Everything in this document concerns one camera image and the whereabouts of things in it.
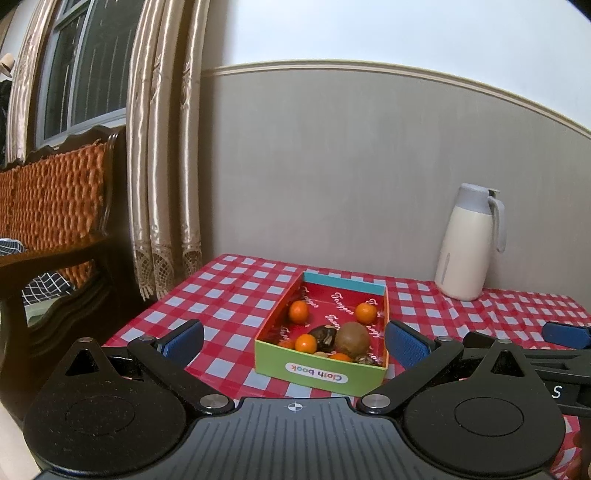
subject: wall molding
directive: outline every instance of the wall molding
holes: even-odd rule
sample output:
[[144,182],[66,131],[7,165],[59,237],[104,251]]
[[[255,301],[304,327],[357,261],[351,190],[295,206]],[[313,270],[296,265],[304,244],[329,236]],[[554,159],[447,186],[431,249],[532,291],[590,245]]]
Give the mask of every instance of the wall molding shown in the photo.
[[347,72],[381,73],[430,80],[483,93],[539,113],[591,140],[591,130],[554,110],[506,90],[448,73],[391,63],[358,60],[277,60],[215,67],[202,71],[203,78],[277,70],[343,70]]

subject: window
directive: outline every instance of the window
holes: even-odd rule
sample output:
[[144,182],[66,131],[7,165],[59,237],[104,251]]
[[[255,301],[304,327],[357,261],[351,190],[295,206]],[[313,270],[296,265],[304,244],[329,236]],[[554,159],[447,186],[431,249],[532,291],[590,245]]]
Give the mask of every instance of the window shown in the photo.
[[63,0],[48,41],[37,146],[125,118],[129,60],[144,0]]

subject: wooden chair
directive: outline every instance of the wooden chair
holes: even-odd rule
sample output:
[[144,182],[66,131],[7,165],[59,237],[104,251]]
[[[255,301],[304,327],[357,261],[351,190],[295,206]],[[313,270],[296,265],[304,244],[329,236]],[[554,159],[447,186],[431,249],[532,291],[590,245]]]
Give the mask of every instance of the wooden chair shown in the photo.
[[[72,135],[0,173],[0,237],[27,248],[0,257],[0,401],[17,422],[77,338],[105,342],[147,306],[126,190],[125,128]],[[28,325],[21,290],[48,271],[77,288]]]

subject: crosshair marking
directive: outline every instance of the crosshair marking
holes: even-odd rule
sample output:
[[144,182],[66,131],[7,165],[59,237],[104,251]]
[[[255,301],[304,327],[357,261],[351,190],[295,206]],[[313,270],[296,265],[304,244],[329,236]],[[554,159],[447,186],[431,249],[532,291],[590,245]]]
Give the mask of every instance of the crosshair marking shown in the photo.
[[291,411],[296,412],[300,411],[302,408],[305,408],[305,406],[303,406],[301,403],[293,402],[286,406],[286,408],[289,408]]

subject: kiwi fruit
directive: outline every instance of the kiwi fruit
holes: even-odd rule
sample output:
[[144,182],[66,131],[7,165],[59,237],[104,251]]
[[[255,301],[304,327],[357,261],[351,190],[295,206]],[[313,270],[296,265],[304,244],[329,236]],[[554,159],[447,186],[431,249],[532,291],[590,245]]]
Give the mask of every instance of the kiwi fruit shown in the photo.
[[347,322],[341,325],[336,333],[335,350],[351,358],[357,358],[368,351],[369,341],[367,328],[358,322]]

